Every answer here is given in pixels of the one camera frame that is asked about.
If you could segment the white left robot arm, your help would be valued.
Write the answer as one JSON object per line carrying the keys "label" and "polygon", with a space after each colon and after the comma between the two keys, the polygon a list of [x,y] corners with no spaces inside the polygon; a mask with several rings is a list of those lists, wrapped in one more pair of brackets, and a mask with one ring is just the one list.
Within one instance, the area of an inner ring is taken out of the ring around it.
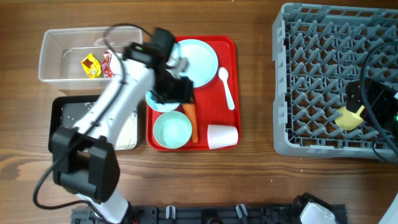
{"label": "white left robot arm", "polygon": [[192,100],[193,83],[180,73],[187,67],[176,41],[138,44],[122,55],[108,50],[120,68],[95,105],[72,128],[59,127],[50,140],[53,181],[79,197],[102,222],[129,223],[131,204],[116,186],[120,168],[114,144],[136,104],[151,90],[160,103]]}

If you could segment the white tissue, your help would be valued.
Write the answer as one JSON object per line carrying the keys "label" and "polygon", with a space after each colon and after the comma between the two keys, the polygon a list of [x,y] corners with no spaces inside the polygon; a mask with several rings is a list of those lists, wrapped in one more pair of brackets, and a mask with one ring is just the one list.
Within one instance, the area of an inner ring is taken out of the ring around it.
{"label": "white tissue", "polygon": [[111,61],[109,67],[114,75],[121,75],[121,66],[118,58],[122,58],[121,53],[111,53]]}

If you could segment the green bowl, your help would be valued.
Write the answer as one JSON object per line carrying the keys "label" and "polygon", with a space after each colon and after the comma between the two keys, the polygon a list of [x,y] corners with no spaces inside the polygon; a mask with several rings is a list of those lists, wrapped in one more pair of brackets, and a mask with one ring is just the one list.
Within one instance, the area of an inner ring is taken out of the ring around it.
{"label": "green bowl", "polygon": [[190,140],[192,124],[185,114],[169,111],[156,119],[152,132],[155,140],[162,147],[178,149]]}

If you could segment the pile of white rice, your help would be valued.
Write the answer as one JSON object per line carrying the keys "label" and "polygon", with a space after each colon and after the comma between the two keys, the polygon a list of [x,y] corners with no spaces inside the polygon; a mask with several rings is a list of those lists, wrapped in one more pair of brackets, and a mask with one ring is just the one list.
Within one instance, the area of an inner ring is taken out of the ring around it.
{"label": "pile of white rice", "polygon": [[138,113],[135,106],[124,123],[114,145],[115,151],[134,149],[138,143]]}

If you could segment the light blue plate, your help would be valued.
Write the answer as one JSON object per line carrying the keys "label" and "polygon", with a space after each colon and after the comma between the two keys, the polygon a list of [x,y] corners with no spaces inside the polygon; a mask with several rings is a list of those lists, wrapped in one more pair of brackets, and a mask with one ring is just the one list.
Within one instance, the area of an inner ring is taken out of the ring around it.
{"label": "light blue plate", "polygon": [[218,56],[204,41],[196,39],[179,41],[173,47],[172,57],[179,56],[188,59],[188,67],[181,76],[188,77],[193,82],[194,88],[206,85],[218,70]]}

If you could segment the light blue bowl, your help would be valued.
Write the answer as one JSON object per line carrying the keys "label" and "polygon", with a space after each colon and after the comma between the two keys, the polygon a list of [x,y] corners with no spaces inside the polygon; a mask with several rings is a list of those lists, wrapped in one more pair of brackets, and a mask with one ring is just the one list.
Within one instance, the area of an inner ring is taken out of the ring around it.
{"label": "light blue bowl", "polygon": [[180,106],[180,103],[165,103],[165,104],[156,103],[152,99],[152,93],[150,91],[146,91],[146,102],[151,109],[160,113],[173,111]]}

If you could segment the orange carrot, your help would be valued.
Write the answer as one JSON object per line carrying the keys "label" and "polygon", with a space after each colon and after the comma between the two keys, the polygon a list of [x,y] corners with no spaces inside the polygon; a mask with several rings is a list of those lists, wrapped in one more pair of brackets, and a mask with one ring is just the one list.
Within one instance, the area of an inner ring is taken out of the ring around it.
{"label": "orange carrot", "polygon": [[197,117],[195,111],[195,105],[193,103],[184,103],[182,105],[185,115],[190,120],[192,124],[192,141],[194,143],[198,142],[198,128],[197,128]]}

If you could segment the yellow plastic cup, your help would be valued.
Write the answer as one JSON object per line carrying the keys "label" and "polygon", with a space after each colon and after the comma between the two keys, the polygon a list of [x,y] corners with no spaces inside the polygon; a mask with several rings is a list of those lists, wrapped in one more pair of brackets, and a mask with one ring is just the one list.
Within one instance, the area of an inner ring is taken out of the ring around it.
{"label": "yellow plastic cup", "polygon": [[365,109],[364,106],[361,106],[357,112],[349,111],[346,106],[338,109],[340,113],[339,117],[335,119],[335,123],[341,129],[346,131],[351,131],[357,128],[361,123],[364,122],[364,119],[361,117],[361,113]]}

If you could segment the red silver snack wrapper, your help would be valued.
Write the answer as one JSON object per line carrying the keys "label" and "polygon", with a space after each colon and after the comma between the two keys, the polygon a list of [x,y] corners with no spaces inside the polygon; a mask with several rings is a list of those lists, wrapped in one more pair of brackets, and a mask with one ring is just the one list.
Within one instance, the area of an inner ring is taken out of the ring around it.
{"label": "red silver snack wrapper", "polygon": [[105,52],[103,54],[104,60],[101,63],[101,69],[103,72],[103,77],[104,78],[112,78],[113,77],[113,72],[111,70],[111,59],[112,59],[112,54],[110,52]]}

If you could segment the yellow snack wrapper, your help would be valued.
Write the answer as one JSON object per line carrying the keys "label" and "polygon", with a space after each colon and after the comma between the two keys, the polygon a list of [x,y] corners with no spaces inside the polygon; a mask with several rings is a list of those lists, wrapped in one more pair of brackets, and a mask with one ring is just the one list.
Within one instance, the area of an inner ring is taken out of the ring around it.
{"label": "yellow snack wrapper", "polygon": [[87,74],[88,78],[99,78],[102,73],[101,64],[95,58],[95,56],[90,53],[82,61],[81,65]]}

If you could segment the pink plastic cup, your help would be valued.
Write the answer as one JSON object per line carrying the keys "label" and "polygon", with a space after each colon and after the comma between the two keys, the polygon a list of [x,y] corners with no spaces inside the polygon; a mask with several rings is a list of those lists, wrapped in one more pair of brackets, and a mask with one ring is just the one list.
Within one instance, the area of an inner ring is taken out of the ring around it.
{"label": "pink plastic cup", "polygon": [[238,143],[239,133],[235,126],[209,124],[207,140],[209,149],[230,147]]}

